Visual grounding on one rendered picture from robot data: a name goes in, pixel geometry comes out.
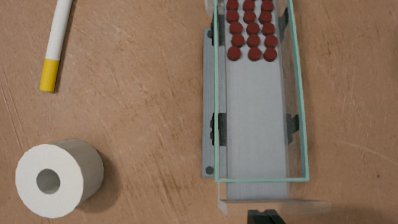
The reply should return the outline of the white cylinder with center hole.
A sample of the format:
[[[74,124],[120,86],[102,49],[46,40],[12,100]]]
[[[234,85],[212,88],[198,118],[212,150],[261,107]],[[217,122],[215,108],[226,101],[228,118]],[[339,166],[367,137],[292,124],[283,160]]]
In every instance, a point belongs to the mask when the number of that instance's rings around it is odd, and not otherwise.
[[[94,195],[103,177],[98,152],[89,143],[68,139],[27,151],[16,169],[16,187],[32,212],[58,218]]]

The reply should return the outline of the clear glass vial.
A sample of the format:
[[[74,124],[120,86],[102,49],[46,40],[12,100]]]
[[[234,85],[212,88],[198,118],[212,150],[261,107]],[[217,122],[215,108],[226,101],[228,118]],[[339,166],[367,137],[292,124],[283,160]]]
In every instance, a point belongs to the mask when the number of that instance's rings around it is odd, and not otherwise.
[[[214,0],[205,0],[205,7],[206,7],[207,14],[212,19],[213,8],[214,8]]]

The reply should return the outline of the white cylinder with yellow end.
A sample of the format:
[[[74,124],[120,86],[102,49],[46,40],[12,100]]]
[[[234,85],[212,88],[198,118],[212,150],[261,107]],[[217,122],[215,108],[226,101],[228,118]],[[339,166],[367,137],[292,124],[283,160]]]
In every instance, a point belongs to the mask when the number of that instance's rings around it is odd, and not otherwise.
[[[72,1],[57,1],[39,90],[54,92]]]

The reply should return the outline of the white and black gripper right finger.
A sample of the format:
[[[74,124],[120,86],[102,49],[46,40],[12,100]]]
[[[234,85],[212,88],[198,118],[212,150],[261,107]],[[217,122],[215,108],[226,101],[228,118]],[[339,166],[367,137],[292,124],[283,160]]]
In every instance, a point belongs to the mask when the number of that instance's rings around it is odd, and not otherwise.
[[[286,224],[280,215],[265,216],[269,224]]]

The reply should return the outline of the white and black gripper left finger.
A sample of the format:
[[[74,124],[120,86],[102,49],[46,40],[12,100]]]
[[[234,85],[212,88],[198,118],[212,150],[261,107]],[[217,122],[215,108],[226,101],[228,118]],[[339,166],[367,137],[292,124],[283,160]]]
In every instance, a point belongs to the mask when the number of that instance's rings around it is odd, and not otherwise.
[[[247,216],[247,224],[269,224],[265,216]]]

